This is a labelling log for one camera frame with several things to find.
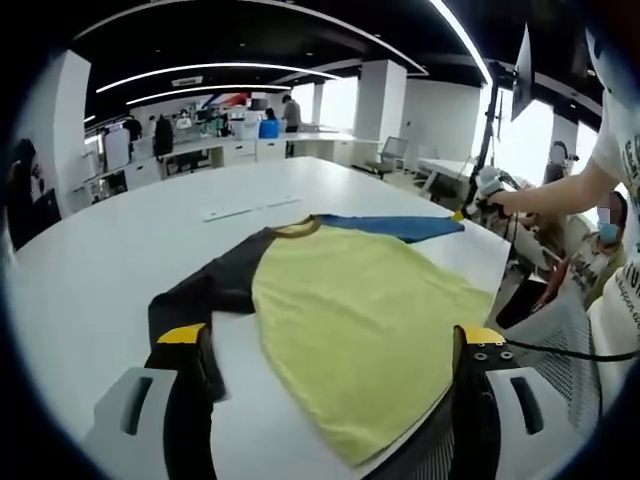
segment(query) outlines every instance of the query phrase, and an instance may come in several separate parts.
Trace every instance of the blue sleeve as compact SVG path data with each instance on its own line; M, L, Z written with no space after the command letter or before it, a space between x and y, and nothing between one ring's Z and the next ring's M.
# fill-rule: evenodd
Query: blue sleeve
M391 235L405 243L417 243L464 230L464 225L448 217L340 217L326 214L317 218L323 225Z

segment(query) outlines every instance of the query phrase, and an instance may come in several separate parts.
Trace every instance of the window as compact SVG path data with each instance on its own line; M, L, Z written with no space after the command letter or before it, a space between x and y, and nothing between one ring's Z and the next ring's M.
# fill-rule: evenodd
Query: window
M339 129L353 129L357 101L357 77L328 80L322 92L320 124Z
M587 163L589 162L589 159L591 158L591 153L596 146L597 140L598 133L594 129L586 126L582 122L578 124L578 143L576 147L576 153L578 157L580 157L580 161L573 166L573 171L571 172L572 175L577 175L585 169ZM627 200L629 199L627 189L624 185L618 185L616 187L616 190L624 195ZM598 224L597 209L592 208L591 210L587 210L583 215L593 224L591 226L595 228L595 226Z
M587 166L587 162L591 157L591 152L596 146L598 133L591 127L587 127L584 123L578 123L578 141L576 145L576 154L580 160L573 166L572 175L582 172Z
M485 86L480 92L480 106L473 142L472 155L480 153L485 126L485 113L491 96L491 89ZM513 92L500 89L496 116L500 115L502 104L502 122L494 122L494 146L489 148L487 163L495 149L495 166L520 177L533 185L540 185L549 157L551 131L553 128L553 109L546 103L534 100L524 112L511 122Z
M303 123L311 123L313 111L313 83L298 85L291 90L291 98L300 105L300 119Z

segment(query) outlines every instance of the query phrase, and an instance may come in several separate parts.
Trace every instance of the black sleeve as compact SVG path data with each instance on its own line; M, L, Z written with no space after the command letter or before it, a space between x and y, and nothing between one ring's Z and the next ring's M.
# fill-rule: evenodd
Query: black sleeve
M251 285L264 252L273 242L270 230L250 236L149 305L149 339L153 346L166 332L187 325L211 325L214 310L253 313Z

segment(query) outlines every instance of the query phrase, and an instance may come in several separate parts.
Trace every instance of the white column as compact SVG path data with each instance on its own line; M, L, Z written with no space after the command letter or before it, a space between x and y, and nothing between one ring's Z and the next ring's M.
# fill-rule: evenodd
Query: white column
M36 149L47 189L53 188L62 218L74 205L84 154L84 115L91 64L68 50L42 73L18 121L15 139L28 138Z
M362 65L354 135L378 140L400 136L407 70L391 60Z
M567 153L569 155L575 154L578 143L578 122L568 120L557 112L554 112L553 129L551 131L551 145L549 145L549 148L551 148L557 141L561 141L566 145ZM574 162L571 162L567 165L569 173L571 173L573 163Z
M322 109L322 94L324 93L324 83L313 85L313 110L311 111L311 123L320 125L320 110Z

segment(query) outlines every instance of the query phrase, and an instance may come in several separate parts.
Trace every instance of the desk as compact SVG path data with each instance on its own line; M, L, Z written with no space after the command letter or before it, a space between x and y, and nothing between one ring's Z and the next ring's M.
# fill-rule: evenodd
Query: desk
M274 195L302 201L201 220L203 211L267 203ZM147 307L155 295L261 228L319 212L451 214L365 174L303 157L156 183L85 209L36 237L9 266L8 290L16 346L44 405L81 440L93 424L96 401L128 368L144 365ZM478 225L465 226L412 248L495 295L509 244ZM213 414L212 452L221 480L352 480L405 440L350 469L269 368L255 315L216 313L213 343L230 394Z
M441 160L439 158L419 158L418 169L428 170L429 176L420 189L420 196L425 197L435 182L438 174L446 175L462 183L469 183L475 164L472 161L455 162L453 160Z

